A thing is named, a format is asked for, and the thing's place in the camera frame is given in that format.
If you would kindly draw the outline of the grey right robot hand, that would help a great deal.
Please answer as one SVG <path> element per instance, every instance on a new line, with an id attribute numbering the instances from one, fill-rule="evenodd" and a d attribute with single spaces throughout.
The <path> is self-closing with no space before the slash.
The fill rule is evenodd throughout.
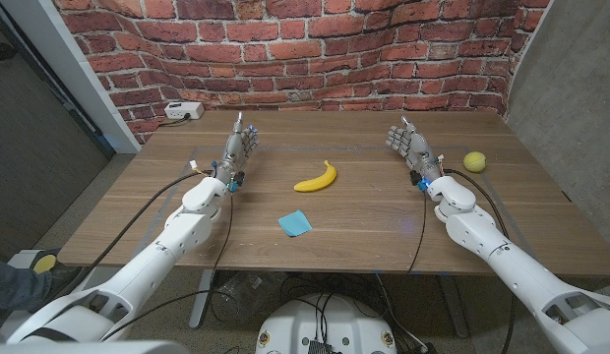
<path id="1" fill-rule="evenodd" d="M 386 144 L 405 160 L 410 169 L 411 183 L 426 192 L 444 174 L 441 158 L 433 153 L 424 136 L 405 115 L 401 115 L 400 119 L 403 127 L 391 126 Z"/>

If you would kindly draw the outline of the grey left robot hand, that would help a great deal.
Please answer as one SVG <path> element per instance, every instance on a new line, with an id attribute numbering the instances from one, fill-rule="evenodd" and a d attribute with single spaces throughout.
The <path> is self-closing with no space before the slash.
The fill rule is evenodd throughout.
<path id="1" fill-rule="evenodd" d="M 254 126 L 245 126 L 243 112 L 239 111 L 213 176 L 228 189 L 237 176 L 245 174 L 247 161 L 258 145 L 257 133 Z"/>

